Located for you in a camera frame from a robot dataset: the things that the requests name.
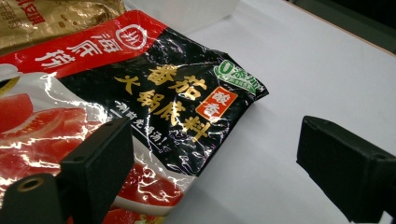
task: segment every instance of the white box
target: white box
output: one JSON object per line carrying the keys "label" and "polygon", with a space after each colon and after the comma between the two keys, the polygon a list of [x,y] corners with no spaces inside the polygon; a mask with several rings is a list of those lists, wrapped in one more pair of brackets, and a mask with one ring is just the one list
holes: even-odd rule
{"label": "white box", "polygon": [[185,34],[231,15],[240,0],[124,0],[130,9],[139,9]]}

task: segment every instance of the green badge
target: green badge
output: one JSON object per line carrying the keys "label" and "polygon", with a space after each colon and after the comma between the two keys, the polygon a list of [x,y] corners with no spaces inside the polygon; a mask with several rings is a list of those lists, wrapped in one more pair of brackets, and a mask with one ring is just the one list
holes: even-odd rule
{"label": "green badge", "polygon": [[219,66],[215,66],[213,70],[219,79],[247,90],[253,95],[256,95],[256,91],[264,89],[264,86],[254,76],[228,60],[224,60]]}

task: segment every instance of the white tabletop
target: white tabletop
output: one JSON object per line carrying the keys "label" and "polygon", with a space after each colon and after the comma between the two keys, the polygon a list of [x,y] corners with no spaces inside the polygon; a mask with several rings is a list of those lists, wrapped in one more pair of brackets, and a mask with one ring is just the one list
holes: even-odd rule
{"label": "white tabletop", "polygon": [[349,223],[296,163],[301,122],[331,120],[396,155],[396,57],[281,0],[242,0],[188,37],[229,53],[270,94],[165,223]]}

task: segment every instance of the gold package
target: gold package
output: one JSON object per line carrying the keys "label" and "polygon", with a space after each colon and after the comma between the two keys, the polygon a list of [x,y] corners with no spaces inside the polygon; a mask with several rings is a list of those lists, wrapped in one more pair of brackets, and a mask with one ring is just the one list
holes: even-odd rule
{"label": "gold package", "polygon": [[76,33],[124,12],[122,0],[0,0],[0,55]]}

